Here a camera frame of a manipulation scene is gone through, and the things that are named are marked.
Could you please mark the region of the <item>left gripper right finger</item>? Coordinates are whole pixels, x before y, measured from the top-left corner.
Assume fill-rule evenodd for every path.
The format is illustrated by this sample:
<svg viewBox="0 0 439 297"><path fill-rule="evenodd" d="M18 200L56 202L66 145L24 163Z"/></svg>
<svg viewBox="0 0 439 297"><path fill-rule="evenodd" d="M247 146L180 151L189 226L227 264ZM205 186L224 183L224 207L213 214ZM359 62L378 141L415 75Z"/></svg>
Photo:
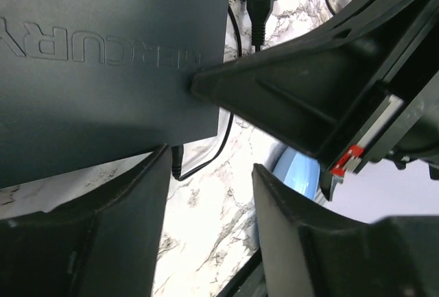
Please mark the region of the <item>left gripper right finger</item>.
<svg viewBox="0 0 439 297"><path fill-rule="evenodd" d="M263 165L252 171L270 296L437 296L438 218L367 224L295 192Z"/></svg>

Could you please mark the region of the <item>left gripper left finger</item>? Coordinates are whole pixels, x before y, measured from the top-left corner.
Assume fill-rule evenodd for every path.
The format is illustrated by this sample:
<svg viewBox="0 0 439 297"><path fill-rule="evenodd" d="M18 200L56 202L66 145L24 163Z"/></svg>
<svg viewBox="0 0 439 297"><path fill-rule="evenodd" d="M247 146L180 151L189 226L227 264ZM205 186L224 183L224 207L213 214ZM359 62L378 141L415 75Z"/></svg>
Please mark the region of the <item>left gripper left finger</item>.
<svg viewBox="0 0 439 297"><path fill-rule="evenodd" d="M149 296L169 190L162 146L48 213L1 221L2 296Z"/></svg>

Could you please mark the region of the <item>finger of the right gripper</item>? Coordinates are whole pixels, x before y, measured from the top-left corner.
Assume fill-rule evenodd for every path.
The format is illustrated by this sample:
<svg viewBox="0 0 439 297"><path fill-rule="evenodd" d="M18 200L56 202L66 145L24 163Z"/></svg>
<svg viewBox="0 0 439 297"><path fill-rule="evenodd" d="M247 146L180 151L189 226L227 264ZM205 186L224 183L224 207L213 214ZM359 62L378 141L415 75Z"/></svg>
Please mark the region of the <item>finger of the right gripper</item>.
<svg viewBox="0 0 439 297"><path fill-rule="evenodd" d="M383 159L438 179L438 0L352 0L311 32L205 69L191 92L320 164L331 199Z"/></svg>

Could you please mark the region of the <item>black network switch box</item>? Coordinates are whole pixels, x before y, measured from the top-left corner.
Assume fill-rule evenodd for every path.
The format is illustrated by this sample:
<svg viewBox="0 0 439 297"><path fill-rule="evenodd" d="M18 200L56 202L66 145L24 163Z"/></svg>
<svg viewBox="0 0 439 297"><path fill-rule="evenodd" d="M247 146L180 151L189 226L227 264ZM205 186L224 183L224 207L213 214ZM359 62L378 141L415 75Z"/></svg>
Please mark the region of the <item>black network switch box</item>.
<svg viewBox="0 0 439 297"><path fill-rule="evenodd" d="M1 0L1 186L215 136L228 0Z"/></svg>

